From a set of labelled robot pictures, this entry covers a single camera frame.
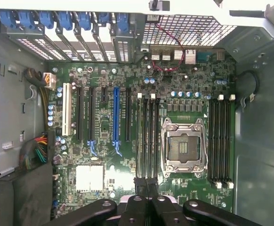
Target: power connector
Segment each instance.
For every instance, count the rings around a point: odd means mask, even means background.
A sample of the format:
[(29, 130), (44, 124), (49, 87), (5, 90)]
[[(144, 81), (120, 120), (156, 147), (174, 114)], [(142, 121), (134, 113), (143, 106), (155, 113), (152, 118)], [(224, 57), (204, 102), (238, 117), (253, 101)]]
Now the power connector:
[(55, 90), (56, 89), (56, 75), (52, 73), (43, 73), (44, 80), (47, 82), (45, 88)]

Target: cpu socket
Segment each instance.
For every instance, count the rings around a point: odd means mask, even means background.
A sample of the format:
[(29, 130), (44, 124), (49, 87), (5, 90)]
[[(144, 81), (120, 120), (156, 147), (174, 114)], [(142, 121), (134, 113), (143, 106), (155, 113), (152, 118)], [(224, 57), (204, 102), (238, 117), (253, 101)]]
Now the cpu socket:
[(194, 124), (180, 124), (165, 118), (161, 136), (164, 177), (168, 178), (171, 173), (195, 173), (196, 177), (201, 177), (208, 163), (203, 120), (197, 119)]

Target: white pci slot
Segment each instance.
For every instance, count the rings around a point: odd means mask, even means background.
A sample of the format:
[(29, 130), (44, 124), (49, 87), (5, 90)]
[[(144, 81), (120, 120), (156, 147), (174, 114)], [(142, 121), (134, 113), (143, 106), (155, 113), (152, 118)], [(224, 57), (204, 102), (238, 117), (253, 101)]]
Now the white pci slot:
[(72, 85), (63, 83), (62, 135), (71, 135)]

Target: motherboard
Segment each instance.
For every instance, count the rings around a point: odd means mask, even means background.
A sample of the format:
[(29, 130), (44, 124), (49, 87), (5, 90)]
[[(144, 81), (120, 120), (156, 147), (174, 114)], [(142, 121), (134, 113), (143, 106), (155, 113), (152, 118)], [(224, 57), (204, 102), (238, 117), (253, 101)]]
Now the motherboard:
[[(175, 64), (164, 63), (164, 68)], [(172, 72), (136, 65), (49, 63), (58, 216), (97, 199), (136, 194), (157, 178), (182, 205), (232, 212), (235, 61), (211, 55)]]

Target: green circuit board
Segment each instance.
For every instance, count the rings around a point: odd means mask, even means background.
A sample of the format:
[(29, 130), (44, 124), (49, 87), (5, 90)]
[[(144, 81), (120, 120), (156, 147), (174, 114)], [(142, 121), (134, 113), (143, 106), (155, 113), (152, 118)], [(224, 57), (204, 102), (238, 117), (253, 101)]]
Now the green circuit board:
[[(154, 72), (150, 61), (142, 61), (137, 65), (94, 64), (94, 63), (50, 63), (49, 72), (56, 74), (57, 87), (63, 83), (73, 82), (82, 92), (82, 114), (78, 113), (77, 89), (72, 90), (71, 97), (71, 122), (74, 122), (71, 135), (61, 135), (63, 105), (62, 97), (57, 96), (57, 91), (50, 91), (50, 104), (55, 108), (54, 129), (57, 136), (66, 138), (66, 149), (62, 144), (56, 143), (55, 171), (58, 174), (57, 197), (58, 216), (67, 214), (97, 199), (109, 198), (117, 203), (124, 195), (135, 194), (138, 148), (138, 94), (150, 98), (155, 94), (159, 104), (159, 128), (165, 118), (170, 118), (175, 123), (195, 123), (202, 119), (208, 136), (209, 104), (207, 96), (217, 98), (219, 94), (234, 94), (235, 61), (227, 57), (225, 61), (217, 61), (214, 55), (208, 61), (197, 62), (196, 65), (181, 65), (178, 71), (170, 73)], [(165, 68), (174, 67), (171, 63), (164, 63)], [(224, 80), (224, 85), (216, 84), (216, 80)], [(112, 143), (113, 133), (113, 91), (119, 87), (119, 151), (118, 155)], [(93, 127), (90, 128), (90, 89), (94, 92), (92, 118)], [(102, 101), (103, 88), (105, 99)], [(127, 89), (131, 90), (130, 104), (130, 139), (127, 140)], [(192, 97), (187, 98), (186, 93), (192, 92)], [(82, 140), (78, 140), (76, 123), (78, 117), (83, 122)], [(231, 110), (230, 131), (230, 159), (234, 155), (234, 108)], [(87, 143), (90, 129), (95, 137), (95, 152)], [(165, 178), (161, 172), (161, 144), (158, 144), (158, 190), (160, 194), (173, 196), (179, 204), (188, 199), (200, 199), (217, 207), (232, 212), (233, 190), (227, 188), (216, 189), (207, 179), (207, 172), (197, 178), (193, 173), (172, 173)], [(76, 175), (77, 166), (100, 166), (94, 174), (86, 173), (85, 181), (90, 183), (89, 191), (78, 191), (77, 184), (83, 183), (81, 176)], [(233, 164), (230, 165), (230, 174), (233, 175)]]

